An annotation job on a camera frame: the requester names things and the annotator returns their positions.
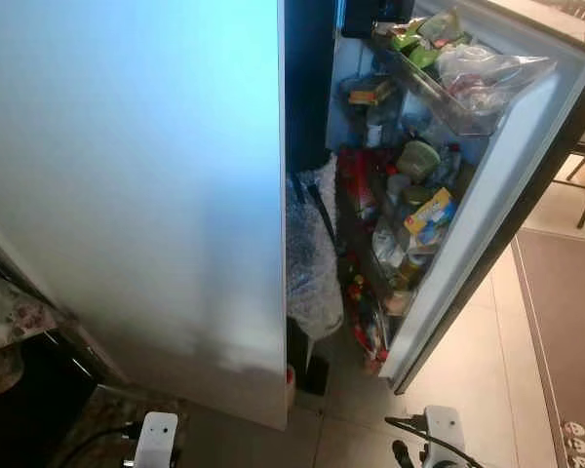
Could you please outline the green snack packet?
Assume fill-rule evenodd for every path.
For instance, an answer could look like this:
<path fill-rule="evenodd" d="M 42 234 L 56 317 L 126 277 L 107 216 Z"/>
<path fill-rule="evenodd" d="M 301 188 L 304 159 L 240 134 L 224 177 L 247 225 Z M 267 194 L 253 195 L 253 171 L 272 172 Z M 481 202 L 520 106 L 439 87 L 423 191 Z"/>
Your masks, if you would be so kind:
<path fill-rule="evenodd" d="M 466 39 L 460 15 L 454 8 L 431 17 L 413 19 L 391 36 L 391 49 L 409 59 L 417 68 L 435 65 L 436 59 L 449 45 Z"/>

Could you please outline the floral beige cloth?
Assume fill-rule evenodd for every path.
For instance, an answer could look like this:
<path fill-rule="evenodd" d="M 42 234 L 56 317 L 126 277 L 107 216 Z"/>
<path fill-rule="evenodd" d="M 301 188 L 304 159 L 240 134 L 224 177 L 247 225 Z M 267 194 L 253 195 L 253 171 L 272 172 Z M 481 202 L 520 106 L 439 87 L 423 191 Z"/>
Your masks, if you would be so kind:
<path fill-rule="evenodd" d="M 23 377 L 20 344 L 59 326 L 55 308 L 0 278 L 0 394 Z"/>

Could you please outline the black cabinet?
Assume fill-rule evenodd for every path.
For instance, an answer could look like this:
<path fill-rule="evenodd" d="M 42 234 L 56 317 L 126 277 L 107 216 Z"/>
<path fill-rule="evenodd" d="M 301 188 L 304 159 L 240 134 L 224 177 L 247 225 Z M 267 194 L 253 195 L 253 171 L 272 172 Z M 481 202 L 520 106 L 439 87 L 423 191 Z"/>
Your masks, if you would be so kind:
<path fill-rule="evenodd" d="M 24 340 L 18 351 L 23 375 L 0 394 L 0 468 L 46 468 L 97 380 L 61 331 Z"/>

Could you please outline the clear plastic door bin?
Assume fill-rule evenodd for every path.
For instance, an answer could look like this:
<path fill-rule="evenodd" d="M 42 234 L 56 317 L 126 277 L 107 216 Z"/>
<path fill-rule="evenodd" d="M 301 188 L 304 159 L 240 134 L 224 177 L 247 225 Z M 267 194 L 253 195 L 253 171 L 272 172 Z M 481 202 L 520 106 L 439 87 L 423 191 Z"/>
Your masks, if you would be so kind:
<path fill-rule="evenodd" d="M 395 79 L 401 82 L 406 89 L 412 91 L 417 97 L 421 98 L 423 103 L 434 115 L 444 124 L 448 125 L 455 134 L 461 137 L 489 137 L 499 126 L 499 121 L 506 115 L 512 103 L 515 102 L 516 97 L 512 99 L 510 106 L 506 111 L 501 113 L 492 113 L 492 115 L 476 115 L 467 111 L 465 107 L 458 103 L 456 99 L 450 97 L 444 86 L 440 84 L 439 76 L 437 76 L 436 63 L 427 68 L 417 68 L 413 63 L 391 49 L 391 36 L 398 31 L 398 28 L 406 25 L 420 18 L 410 19 L 405 23 L 394 22 L 377 22 L 372 29 L 372 39 L 374 45 L 377 46 L 381 52 L 381 56 L 386 59 L 386 65 L 389 66 L 392 75 Z M 474 35 L 467 31 L 465 22 L 462 21 L 460 15 L 460 22 L 463 31 L 466 32 L 466 39 L 460 44 L 456 45 L 481 45 L 488 48 L 488 45 L 479 43 L 475 40 Z"/>

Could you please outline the yellow blue carton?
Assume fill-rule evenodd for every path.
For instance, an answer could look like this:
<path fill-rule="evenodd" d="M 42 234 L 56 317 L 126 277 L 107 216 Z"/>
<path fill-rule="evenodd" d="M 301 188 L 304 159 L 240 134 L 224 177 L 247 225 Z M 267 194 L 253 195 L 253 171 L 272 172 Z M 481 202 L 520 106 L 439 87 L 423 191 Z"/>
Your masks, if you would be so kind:
<path fill-rule="evenodd" d="M 429 201 L 423 202 L 411 214 L 406 215 L 403 224 L 409 233 L 409 245 L 439 245 L 446 236 L 456 211 L 457 202 L 451 191 L 444 187 L 439 188 Z"/>

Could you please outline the clear bag red food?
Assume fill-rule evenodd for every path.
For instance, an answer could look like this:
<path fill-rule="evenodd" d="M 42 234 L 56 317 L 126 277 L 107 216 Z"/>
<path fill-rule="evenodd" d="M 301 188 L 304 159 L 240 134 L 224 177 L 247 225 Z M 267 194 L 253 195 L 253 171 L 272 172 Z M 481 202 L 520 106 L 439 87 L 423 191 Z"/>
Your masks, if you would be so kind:
<path fill-rule="evenodd" d="M 476 115 L 506 111 L 512 99 L 555 68 L 553 58 L 511 57 L 481 45 L 449 45 L 436 58 L 446 93 Z"/>

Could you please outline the fridge door with bins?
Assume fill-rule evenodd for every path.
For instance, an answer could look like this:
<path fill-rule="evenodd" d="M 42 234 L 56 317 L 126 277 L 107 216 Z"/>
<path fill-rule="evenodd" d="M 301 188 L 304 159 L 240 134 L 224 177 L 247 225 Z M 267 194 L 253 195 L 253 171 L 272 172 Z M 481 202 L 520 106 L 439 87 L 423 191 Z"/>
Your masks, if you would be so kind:
<path fill-rule="evenodd" d="M 556 68 L 512 103 L 489 136 L 460 136 L 392 75 L 374 45 L 377 22 L 405 23 L 454 8 L 479 43 L 499 54 L 547 57 Z M 536 0 L 342 0 L 332 66 L 329 148 L 336 156 L 338 282 L 343 328 L 358 340 L 367 374 L 395 394 L 414 380 L 497 256 L 585 134 L 585 21 Z M 394 91 L 381 105 L 349 105 L 345 86 L 387 75 Z M 434 146 L 437 170 L 413 183 L 395 168 L 412 139 Z M 336 151 L 368 152 L 374 224 L 347 196 Z M 457 211 L 439 245 L 412 247 L 406 215 L 447 188 Z M 405 254 L 433 254 L 417 289 L 394 289 Z"/>

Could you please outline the patterned brown rug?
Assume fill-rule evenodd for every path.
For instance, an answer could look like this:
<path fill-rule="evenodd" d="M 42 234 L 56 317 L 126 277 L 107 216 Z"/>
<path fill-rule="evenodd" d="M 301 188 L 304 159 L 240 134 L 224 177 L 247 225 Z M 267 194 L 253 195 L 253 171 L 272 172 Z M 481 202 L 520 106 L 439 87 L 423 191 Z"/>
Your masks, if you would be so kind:
<path fill-rule="evenodd" d="M 137 438 L 105 431 L 141 423 L 150 411 L 179 415 L 173 463 L 177 465 L 185 441 L 187 402 L 178 397 L 134 386 L 98 386 L 59 447 L 49 468 L 132 468 Z"/>

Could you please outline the brown floor mat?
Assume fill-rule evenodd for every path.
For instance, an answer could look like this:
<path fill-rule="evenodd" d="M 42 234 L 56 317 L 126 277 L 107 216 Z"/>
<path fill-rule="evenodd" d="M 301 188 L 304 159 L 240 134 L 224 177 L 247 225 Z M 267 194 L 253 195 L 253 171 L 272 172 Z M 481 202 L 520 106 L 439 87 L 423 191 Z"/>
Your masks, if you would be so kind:
<path fill-rule="evenodd" d="M 557 468 L 585 468 L 585 240 L 520 230 L 512 253 Z"/>

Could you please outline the plain grey fridge door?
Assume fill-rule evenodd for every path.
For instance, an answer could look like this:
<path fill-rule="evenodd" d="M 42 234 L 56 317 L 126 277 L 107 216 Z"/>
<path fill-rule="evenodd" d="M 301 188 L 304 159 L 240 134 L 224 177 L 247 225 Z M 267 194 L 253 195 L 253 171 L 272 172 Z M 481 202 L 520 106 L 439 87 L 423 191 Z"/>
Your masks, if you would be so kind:
<path fill-rule="evenodd" d="M 288 420 L 283 0 L 0 0 L 0 253 L 120 379 Z"/>

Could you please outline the yellow green box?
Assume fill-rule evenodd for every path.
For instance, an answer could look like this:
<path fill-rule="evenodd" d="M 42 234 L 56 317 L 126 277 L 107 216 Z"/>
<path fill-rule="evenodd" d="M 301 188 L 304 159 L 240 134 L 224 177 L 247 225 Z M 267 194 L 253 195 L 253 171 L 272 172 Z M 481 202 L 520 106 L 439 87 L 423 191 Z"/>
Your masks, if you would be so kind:
<path fill-rule="evenodd" d="M 394 91 L 392 80 L 387 75 L 359 77 L 345 86 L 346 102 L 349 105 L 381 105 Z"/>

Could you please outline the red plastic package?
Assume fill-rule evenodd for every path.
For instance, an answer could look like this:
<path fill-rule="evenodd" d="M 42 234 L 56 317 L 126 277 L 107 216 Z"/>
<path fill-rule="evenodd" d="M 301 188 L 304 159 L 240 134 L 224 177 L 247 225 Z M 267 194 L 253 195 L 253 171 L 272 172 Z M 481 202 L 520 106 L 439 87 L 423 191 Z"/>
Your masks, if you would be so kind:
<path fill-rule="evenodd" d="M 378 204 L 371 190 L 368 152 L 359 148 L 342 147 L 336 151 L 336 155 L 343 187 L 347 196 L 356 204 L 356 214 L 362 222 L 374 224 L 378 218 Z"/>

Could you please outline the green lid jar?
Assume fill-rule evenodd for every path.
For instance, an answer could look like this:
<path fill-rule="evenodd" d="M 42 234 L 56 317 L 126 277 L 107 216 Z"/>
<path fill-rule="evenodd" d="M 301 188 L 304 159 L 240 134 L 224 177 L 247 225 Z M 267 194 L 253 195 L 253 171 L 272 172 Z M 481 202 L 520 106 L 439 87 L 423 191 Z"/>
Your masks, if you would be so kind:
<path fill-rule="evenodd" d="M 440 153 L 430 143 L 409 139 L 401 147 L 395 168 L 400 175 L 408 176 L 413 183 L 425 182 L 441 164 Z"/>

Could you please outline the gold lid glass jar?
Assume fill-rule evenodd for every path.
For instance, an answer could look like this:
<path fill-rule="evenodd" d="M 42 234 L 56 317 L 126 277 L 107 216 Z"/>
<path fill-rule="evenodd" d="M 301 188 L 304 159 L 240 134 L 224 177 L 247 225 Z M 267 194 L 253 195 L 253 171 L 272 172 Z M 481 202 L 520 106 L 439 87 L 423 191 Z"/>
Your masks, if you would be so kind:
<path fill-rule="evenodd" d="M 434 258 L 430 253 L 405 254 L 394 275 L 394 289 L 398 291 L 413 291 L 417 289 L 427 264 Z"/>

